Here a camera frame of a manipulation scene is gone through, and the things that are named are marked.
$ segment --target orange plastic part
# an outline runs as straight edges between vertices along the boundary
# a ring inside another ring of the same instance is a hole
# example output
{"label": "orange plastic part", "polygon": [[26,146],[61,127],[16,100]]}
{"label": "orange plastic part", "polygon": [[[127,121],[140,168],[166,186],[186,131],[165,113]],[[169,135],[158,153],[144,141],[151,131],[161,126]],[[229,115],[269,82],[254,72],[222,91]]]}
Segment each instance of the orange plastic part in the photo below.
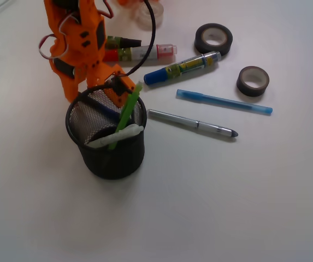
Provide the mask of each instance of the orange plastic part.
{"label": "orange plastic part", "polygon": [[119,0],[120,5],[125,5],[128,3],[128,0]]}
{"label": "orange plastic part", "polygon": [[[72,102],[78,95],[78,85],[87,80],[88,88],[102,85],[113,74],[123,73],[119,65],[110,67],[103,63],[105,55],[104,17],[98,12],[94,0],[80,0],[79,10],[71,14],[65,23],[63,20],[70,15],[63,8],[57,7],[53,0],[44,0],[49,27],[56,36],[50,51],[52,57],[62,55],[60,60],[74,67],[74,79],[59,71],[50,60],[52,70],[60,77],[65,97]],[[132,90],[134,83],[127,76],[121,78],[127,88]],[[118,107],[122,107],[127,99],[127,93],[118,96],[113,91],[106,91],[109,99]]]}

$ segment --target black mesh pen holder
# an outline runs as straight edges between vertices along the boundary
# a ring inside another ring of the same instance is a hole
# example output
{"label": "black mesh pen holder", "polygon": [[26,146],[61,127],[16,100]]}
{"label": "black mesh pen holder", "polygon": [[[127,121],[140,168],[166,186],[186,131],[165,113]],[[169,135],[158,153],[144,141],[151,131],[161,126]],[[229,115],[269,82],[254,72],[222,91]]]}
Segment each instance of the black mesh pen holder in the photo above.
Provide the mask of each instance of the black mesh pen holder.
{"label": "black mesh pen holder", "polygon": [[[117,180],[135,172],[143,162],[144,131],[119,141],[114,150],[109,150],[108,146],[87,146],[91,141],[115,133],[120,121],[122,108],[116,107],[104,91],[112,92],[112,89],[98,86],[79,94],[68,109],[66,128],[89,170],[103,179]],[[146,119],[145,106],[139,98],[127,125],[145,128]]]}

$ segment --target tape roll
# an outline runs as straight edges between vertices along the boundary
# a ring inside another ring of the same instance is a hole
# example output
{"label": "tape roll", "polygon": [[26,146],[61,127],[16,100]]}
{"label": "tape roll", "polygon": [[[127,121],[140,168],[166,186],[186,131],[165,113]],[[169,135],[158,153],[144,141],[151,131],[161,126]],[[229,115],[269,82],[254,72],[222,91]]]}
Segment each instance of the tape roll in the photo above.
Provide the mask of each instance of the tape roll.
{"label": "tape roll", "polygon": [[241,70],[237,80],[240,92],[249,97],[263,95],[268,85],[269,75],[259,67],[245,67]]}
{"label": "tape roll", "polygon": [[233,42],[231,31],[218,23],[201,26],[195,35],[195,48],[200,53],[217,51],[222,56],[228,54]]}

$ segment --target wire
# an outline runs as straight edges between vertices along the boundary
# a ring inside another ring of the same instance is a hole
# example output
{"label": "wire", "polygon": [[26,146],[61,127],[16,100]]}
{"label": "wire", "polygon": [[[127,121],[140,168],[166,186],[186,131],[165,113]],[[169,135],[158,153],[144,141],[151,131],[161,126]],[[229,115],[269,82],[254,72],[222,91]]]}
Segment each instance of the wire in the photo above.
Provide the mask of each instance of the wire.
{"label": "wire", "polygon": [[69,18],[72,18],[72,19],[76,20],[77,23],[79,22],[79,20],[78,20],[75,16],[73,16],[73,14],[74,14],[74,12],[71,12],[71,13],[67,14],[67,16],[66,16],[66,17],[61,21],[61,23],[59,24],[59,28],[58,28],[59,32],[60,32],[62,35],[64,35],[64,41],[65,41],[65,50],[64,50],[64,52],[63,52],[61,55],[59,55],[59,56],[54,56],[54,57],[53,57],[53,56],[47,56],[47,55],[45,55],[45,54],[41,51],[41,47],[42,47],[43,44],[46,42],[46,40],[47,40],[48,37],[56,37],[54,34],[49,34],[49,35],[46,35],[44,38],[42,38],[41,41],[40,41],[40,43],[39,43],[39,45],[38,45],[38,51],[40,52],[40,54],[41,54],[41,56],[42,56],[43,58],[48,59],[48,60],[51,60],[51,59],[61,58],[61,57],[65,56],[65,55],[67,54],[67,52],[69,51],[69,45],[67,44],[67,41],[66,41],[66,36],[67,36],[67,35],[62,31],[62,27],[63,27],[63,25],[66,23],[66,21],[68,21]]}
{"label": "wire", "polygon": [[109,13],[107,12],[104,12],[104,11],[101,11],[101,10],[98,10],[98,13],[101,14],[101,15],[104,15],[106,16],[107,18],[113,18],[114,17],[114,13],[113,13],[113,10],[111,9],[111,6],[109,5],[109,3],[107,2],[107,0],[103,0],[103,3],[105,4],[105,6],[107,7]]}
{"label": "wire", "polygon": [[151,49],[154,46],[155,35],[156,35],[155,15],[154,15],[154,12],[152,10],[152,7],[151,7],[149,1],[148,0],[144,0],[144,3],[145,3],[146,7],[149,10],[150,17],[151,17],[151,23],[152,23],[152,33],[151,33],[151,40],[150,40],[149,48],[147,49],[143,59],[135,67],[133,67],[127,74],[121,74],[121,75],[118,75],[118,76],[129,76],[129,75],[132,75],[135,71],[137,71],[144,64],[146,59],[149,57]]}

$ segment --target black cable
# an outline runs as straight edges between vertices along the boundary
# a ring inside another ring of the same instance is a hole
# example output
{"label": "black cable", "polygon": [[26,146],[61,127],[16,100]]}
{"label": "black cable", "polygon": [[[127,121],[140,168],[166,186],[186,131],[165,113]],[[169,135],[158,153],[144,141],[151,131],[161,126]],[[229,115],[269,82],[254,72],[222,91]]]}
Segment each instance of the black cable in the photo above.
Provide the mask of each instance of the black cable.
{"label": "black cable", "polygon": [[155,15],[154,15],[154,12],[151,8],[149,1],[144,0],[144,3],[149,10],[150,17],[151,17],[151,23],[152,23],[152,33],[151,33],[151,40],[150,40],[149,48],[147,49],[143,59],[135,67],[133,67],[126,75],[121,75],[121,76],[129,76],[129,75],[132,75],[135,71],[137,71],[144,64],[144,62],[146,61],[146,59],[148,58],[148,56],[151,52],[152,47],[154,46],[155,35],[156,35]]}

